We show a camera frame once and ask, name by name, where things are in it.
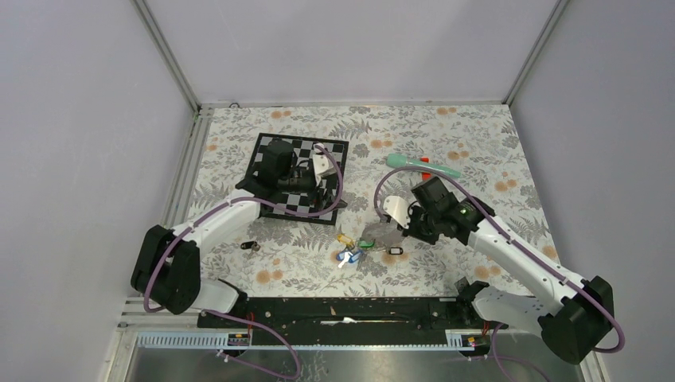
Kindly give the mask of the key with black tag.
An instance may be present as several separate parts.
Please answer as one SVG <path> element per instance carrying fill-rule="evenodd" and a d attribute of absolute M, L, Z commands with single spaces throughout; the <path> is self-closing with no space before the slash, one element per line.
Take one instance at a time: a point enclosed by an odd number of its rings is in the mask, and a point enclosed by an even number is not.
<path fill-rule="evenodd" d="M 249 251 L 258 251 L 260 249 L 260 245 L 257 241 L 248 241 L 244 242 L 240 245 L 240 248 L 242 250 L 249 250 Z"/>

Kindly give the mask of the keyring with coloured key tags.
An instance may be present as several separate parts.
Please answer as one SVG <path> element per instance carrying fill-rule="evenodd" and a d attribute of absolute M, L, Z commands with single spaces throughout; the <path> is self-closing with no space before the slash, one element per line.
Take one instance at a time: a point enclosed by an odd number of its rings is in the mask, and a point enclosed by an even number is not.
<path fill-rule="evenodd" d="M 335 255 L 337 267 L 360 265 L 371 251 L 384 251 L 387 255 L 403 255 L 402 232 L 396 223 L 376 222 L 367 225 L 357 239 L 340 233 L 336 237 L 344 248 Z"/>

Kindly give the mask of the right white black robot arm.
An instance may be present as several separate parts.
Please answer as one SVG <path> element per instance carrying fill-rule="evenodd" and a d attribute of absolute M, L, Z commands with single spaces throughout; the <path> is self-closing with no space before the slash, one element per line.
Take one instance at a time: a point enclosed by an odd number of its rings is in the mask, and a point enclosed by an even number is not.
<path fill-rule="evenodd" d="M 615 320 L 614 294 L 608 281 L 592 279 L 550 260 L 475 197 L 459 200 L 443 182 L 432 177 L 412 188 L 406 236 L 435 244 L 440 236 L 491 257 L 525 286 L 530 296 L 500 291 L 487 283 L 472 283 L 456 307 L 461 324 L 469 328 L 485 320 L 521 329 L 542 339 L 562 361 L 580 364 L 598 350 Z"/>

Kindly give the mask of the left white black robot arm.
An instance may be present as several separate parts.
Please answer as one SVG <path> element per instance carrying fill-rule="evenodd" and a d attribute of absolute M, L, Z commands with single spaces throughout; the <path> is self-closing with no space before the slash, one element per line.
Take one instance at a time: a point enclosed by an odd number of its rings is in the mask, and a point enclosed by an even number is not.
<path fill-rule="evenodd" d="M 283 194 L 318 191 L 331 176 L 337 178 L 337 191 L 330 203 L 319 201 L 307 212 L 282 205 Z M 340 166 L 321 143 L 313 145 L 309 164 L 300 167 L 292 144 L 272 141 L 251 173 L 220 204 L 172 228 L 155 225 L 146 232 L 131 276 L 131 286 L 143 296 L 143 309 L 172 314 L 212 311 L 226 326 L 242 324 L 247 316 L 245 303 L 238 300 L 242 292 L 225 281 L 203 280 L 202 256 L 268 212 L 305 218 L 332 213 L 343 188 Z"/>

